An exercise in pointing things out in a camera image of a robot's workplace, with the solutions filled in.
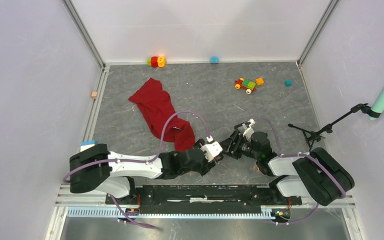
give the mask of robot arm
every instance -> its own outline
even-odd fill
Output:
[[[300,156],[278,156],[271,148],[267,134],[254,131],[253,119],[238,124],[230,137],[220,143],[223,153],[235,159],[242,155],[256,160],[260,172],[279,176],[270,187],[283,197],[312,197],[327,206],[341,196],[333,181],[308,157],[318,162],[338,181],[345,191],[354,187],[351,175],[323,148],[318,147]]]
[[[114,161],[86,167],[70,178],[72,193],[98,190],[123,198],[134,188],[133,176],[149,179],[174,179],[190,171],[202,176],[223,158],[222,147],[213,138],[198,140],[195,146],[184,152],[163,152],[153,156],[133,156],[108,151],[106,144],[91,144],[70,158],[70,170],[98,160]]]

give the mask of red lego piece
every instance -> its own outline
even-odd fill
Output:
[[[158,67],[158,57],[157,56],[153,56],[153,57],[151,57],[151,66],[153,67],[153,68],[156,68],[156,67]]]

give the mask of tripod stand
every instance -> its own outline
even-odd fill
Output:
[[[349,115],[351,115],[353,113],[356,113],[356,112],[358,112],[360,110],[364,114],[371,115],[371,113],[372,113],[371,109],[372,108],[370,106],[368,106],[368,103],[364,103],[364,104],[363,103],[359,103],[359,104],[353,106],[349,112],[345,113],[343,116],[341,116],[340,118],[336,119],[332,123],[327,124],[326,126],[324,126],[319,131],[308,131],[308,130],[305,130],[303,128],[294,126],[291,123],[288,124],[288,127],[294,128],[294,129],[298,129],[298,130],[302,131],[302,134],[304,134],[305,142],[307,143],[307,145],[309,147],[308,151],[311,151],[311,149],[313,148],[313,145],[314,145],[315,142],[320,142],[322,139],[325,138],[324,136],[321,136],[321,134],[324,133],[324,132],[326,132],[328,134],[333,133],[332,127],[335,124],[337,124],[339,121],[341,121],[342,119],[344,119],[344,118],[348,117]]]

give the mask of teal cube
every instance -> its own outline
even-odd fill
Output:
[[[209,63],[210,63],[210,64],[218,64],[218,63],[219,63],[219,58],[216,57],[216,56],[212,56],[212,57],[209,59]]]
[[[292,81],[291,80],[286,80],[285,81],[285,87],[290,87],[292,86]]]

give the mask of small wooden block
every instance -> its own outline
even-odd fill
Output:
[[[255,83],[256,83],[258,86],[261,86],[261,85],[264,84],[264,80],[263,80],[261,77],[259,77],[259,78],[257,78],[257,79],[255,80]]]
[[[158,67],[162,68],[166,65],[166,58],[164,56],[159,56],[157,59]]]
[[[92,94],[90,95],[90,97],[91,97],[92,99],[97,99],[97,97],[98,97],[98,92],[97,92],[97,91],[93,91]]]
[[[158,67],[158,62],[157,62],[157,60],[158,60],[158,57],[157,57],[157,56],[153,56],[153,57],[151,57],[151,66],[152,66],[153,68]]]

